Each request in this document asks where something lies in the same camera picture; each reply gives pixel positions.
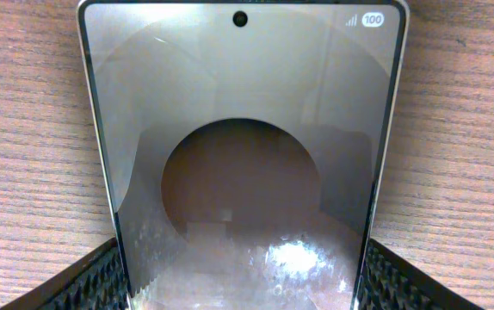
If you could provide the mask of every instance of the ridged black grip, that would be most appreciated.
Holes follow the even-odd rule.
[[[359,288],[360,310],[480,309],[373,239]]]
[[[116,247],[107,251],[41,310],[126,309],[127,280]]]

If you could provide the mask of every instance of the wood grain texture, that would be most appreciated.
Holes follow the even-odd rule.
[[[0,0],[0,306],[114,232],[77,0]],[[494,0],[411,1],[373,236],[494,308]]]

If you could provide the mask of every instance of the brown wood grain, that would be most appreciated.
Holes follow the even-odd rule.
[[[76,0],[0,0],[0,306],[113,236]],[[410,1],[373,236],[494,308],[494,0]]]

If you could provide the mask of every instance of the brown circle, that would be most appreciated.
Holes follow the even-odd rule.
[[[291,134],[263,121],[228,119],[181,141],[164,167],[161,190],[180,233],[187,223],[224,223],[227,231],[273,234],[306,229],[318,215],[321,182]]]

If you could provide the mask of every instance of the wooden surface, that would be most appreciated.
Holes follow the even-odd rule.
[[[77,0],[0,0],[0,306],[114,232]],[[494,0],[411,1],[373,236],[494,308]]]

